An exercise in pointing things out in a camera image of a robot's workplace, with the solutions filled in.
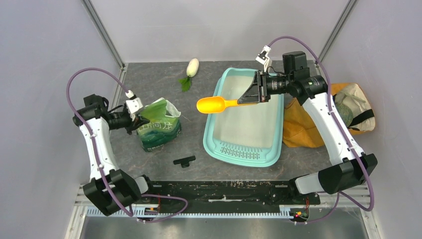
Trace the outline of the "orange plastic scoop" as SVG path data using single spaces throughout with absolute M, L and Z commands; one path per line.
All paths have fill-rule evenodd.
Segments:
M 203 114 L 219 114 L 226 108 L 238 106 L 237 100 L 226 100 L 221 96 L 206 97 L 197 101 L 196 107 Z

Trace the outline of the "teal plastic litter box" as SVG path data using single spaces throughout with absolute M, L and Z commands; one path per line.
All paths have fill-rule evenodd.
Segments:
M 271 166 L 281 154 L 283 118 L 283 95 L 275 95 L 267 103 L 209 114 L 203 147 L 211 157 L 226 163 Z

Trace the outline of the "green litter bag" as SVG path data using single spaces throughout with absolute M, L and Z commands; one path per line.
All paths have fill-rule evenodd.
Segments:
M 136 131 L 142 149 L 146 152 L 174 140 L 181 132 L 181 112 L 165 98 L 147 105 L 140 115 L 150 121 Z

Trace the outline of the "black bag clip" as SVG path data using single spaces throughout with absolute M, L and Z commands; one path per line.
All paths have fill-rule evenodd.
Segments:
M 190 166 L 190 162 L 195 161 L 195 160 L 196 160 L 196 157 L 193 155 L 193 156 L 189 156 L 185 158 L 176 159 L 173 161 L 173 164 L 180 165 L 181 168 L 187 168 Z

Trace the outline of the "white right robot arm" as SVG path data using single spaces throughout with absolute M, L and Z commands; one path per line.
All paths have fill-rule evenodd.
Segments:
M 268 102 L 272 95 L 289 94 L 298 100 L 313 120 L 325 143 L 331 166 L 317 173 L 289 181 L 288 199 L 299 204 L 314 192 L 334 194 L 366 182 L 378 164 L 374 154 L 366 154 L 356 143 L 338 111 L 321 75 L 311 76 L 306 54 L 293 51 L 283 54 L 284 73 L 270 75 L 255 71 L 253 81 L 238 104 Z

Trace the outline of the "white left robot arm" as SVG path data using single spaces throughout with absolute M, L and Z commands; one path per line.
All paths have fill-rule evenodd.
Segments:
M 74 124 L 84 136 L 90 160 L 90 180 L 83 186 L 83 192 L 105 216 L 120 210 L 133 216 L 132 204 L 138 200 L 153 202 L 156 190 L 146 175 L 134 179 L 119 169 L 109 132 L 123 128 L 132 134 L 150 121 L 139 114 L 132 115 L 126 104 L 121 106 L 120 112 L 109 110 L 108 100 L 99 95 L 85 97 L 84 104 L 85 107 L 73 117 Z

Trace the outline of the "orange cloth bag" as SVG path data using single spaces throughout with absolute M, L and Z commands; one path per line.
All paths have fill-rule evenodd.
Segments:
M 376 126 L 375 114 L 357 83 L 332 84 L 331 92 L 335 103 L 348 106 L 354 119 L 348 128 L 352 135 L 372 131 Z M 297 99 L 293 99 L 284 109 L 283 143 L 288 147 L 324 146 L 313 120 Z

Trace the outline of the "white toy radish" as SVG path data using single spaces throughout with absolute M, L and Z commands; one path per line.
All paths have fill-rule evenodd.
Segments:
M 186 77 L 179 79 L 181 84 L 182 92 L 187 92 L 192 85 L 192 78 L 197 74 L 199 69 L 199 60 L 197 58 L 192 59 L 186 68 Z

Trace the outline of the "green netted melon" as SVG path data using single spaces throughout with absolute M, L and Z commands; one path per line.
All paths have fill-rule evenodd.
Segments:
M 346 127 L 349 127 L 354 119 L 352 110 L 343 103 L 335 103 L 335 107 Z

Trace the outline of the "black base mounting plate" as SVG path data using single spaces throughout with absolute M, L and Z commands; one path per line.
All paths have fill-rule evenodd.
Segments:
M 150 194 L 161 199 L 141 198 L 137 204 L 159 204 L 160 213 L 175 213 L 188 201 L 184 213 L 276 213 L 280 205 L 303 208 L 319 205 L 311 193 L 294 196 L 287 181 L 153 181 Z

